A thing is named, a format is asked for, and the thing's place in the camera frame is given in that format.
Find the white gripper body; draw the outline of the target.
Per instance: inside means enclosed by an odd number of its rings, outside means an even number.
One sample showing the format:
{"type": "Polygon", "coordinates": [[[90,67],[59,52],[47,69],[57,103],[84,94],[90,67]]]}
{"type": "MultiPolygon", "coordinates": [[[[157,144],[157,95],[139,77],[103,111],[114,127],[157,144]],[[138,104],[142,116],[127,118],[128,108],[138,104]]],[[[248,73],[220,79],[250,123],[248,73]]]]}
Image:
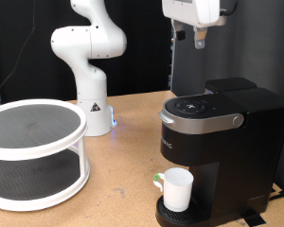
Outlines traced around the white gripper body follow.
{"type": "Polygon", "coordinates": [[[196,27],[214,26],[220,18],[220,0],[162,0],[166,17],[196,27]]]}

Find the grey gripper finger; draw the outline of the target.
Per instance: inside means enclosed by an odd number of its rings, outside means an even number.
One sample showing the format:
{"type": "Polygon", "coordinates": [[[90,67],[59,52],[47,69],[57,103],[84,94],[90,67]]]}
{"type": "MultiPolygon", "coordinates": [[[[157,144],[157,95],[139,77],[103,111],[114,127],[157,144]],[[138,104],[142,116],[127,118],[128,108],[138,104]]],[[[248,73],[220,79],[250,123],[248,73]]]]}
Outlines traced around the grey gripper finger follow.
{"type": "Polygon", "coordinates": [[[207,33],[206,27],[194,27],[194,45],[196,49],[202,49],[205,47],[205,37],[207,33]]]}
{"type": "Polygon", "coordinates": [[[172,27],[174,29],[175,37],[178,41],[182,41],[186,38],[186,33],[182,22],[172,19],[172,27]]]}

